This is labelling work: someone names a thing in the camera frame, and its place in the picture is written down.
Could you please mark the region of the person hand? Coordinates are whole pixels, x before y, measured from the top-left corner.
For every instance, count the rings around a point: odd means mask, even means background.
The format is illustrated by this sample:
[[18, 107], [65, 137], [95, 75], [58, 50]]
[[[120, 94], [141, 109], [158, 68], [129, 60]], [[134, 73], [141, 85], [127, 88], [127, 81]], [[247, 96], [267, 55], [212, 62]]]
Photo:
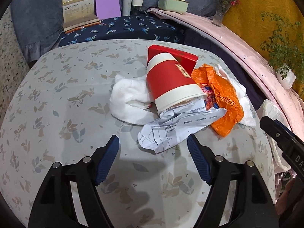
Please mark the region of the person hand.
[[287, 208], [288, 196], [294, 185], [294, 182], [295, 182], [295, 178], [292, 178], [289, 180], [289, 182], [287, 182], [284, 192], [282, 193], [282, 195], [275, 204], [275, 209], [278, 216], [282, 215]]

